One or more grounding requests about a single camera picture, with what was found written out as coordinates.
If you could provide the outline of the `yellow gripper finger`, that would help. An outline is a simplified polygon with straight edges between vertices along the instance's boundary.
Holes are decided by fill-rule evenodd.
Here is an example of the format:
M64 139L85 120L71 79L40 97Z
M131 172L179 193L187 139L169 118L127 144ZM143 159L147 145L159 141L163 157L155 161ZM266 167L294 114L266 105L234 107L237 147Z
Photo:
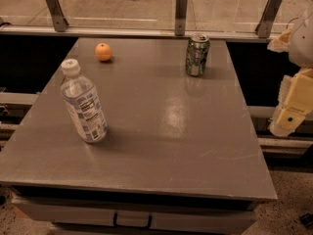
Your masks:
M291 29L287 28L278 37L271 40L267 49L273 52L288 52L290 49Z
M285 75L280 85L278 105L269 130L278 137L294 133L313 111L313 69L302 68L294 76Z

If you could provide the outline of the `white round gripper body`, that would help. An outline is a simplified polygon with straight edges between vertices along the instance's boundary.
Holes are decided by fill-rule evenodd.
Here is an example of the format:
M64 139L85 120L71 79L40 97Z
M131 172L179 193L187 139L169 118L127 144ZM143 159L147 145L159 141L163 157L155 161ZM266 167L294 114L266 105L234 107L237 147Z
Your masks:
M313 67L313 3L310 3L293 25L289 59L299 67Z

